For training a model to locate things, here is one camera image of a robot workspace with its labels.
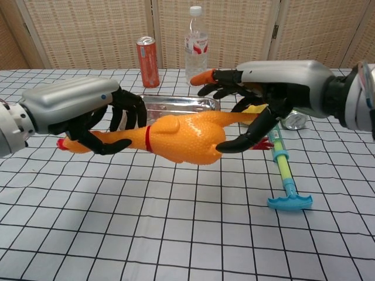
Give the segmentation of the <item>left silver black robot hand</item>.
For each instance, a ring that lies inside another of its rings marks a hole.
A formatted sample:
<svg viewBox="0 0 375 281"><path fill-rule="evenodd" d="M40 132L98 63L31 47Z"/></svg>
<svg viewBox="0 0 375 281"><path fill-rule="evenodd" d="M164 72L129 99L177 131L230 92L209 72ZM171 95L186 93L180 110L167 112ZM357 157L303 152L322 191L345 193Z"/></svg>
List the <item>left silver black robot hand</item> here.
<svg viewBox="0 0 375 281"><path fill-rule="evenodd" d="M127 130L146 126L147 111L143 99L123 90L116 80L84 76L38 86L22 94L24 107L39 134L66 133L96 154L112 155L130 146L124 137L105 142L90 132L112 106L110 131L115 132L122 115L127 115Z"/></svg>

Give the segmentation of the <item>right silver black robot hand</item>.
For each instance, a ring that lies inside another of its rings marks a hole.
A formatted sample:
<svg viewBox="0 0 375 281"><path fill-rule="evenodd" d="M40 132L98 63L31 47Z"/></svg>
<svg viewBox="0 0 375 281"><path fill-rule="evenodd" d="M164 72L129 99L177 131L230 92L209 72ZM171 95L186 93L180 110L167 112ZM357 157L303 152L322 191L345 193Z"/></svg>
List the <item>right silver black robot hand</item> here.
<svg viewBox="0 0 375 281"><path fill-rule="evenodd" d="M242 111L252 102L266 104L245 133L216 146L221 153L238 153L258 144L294 109L326 118L323 96L333 78L333 73L315 60L267 60L248 61L232 70L207 70L193 76L190 84L202 87L198 92L201 97L211 92L217 100L230 94L242 95L234 111Z"/></svg>

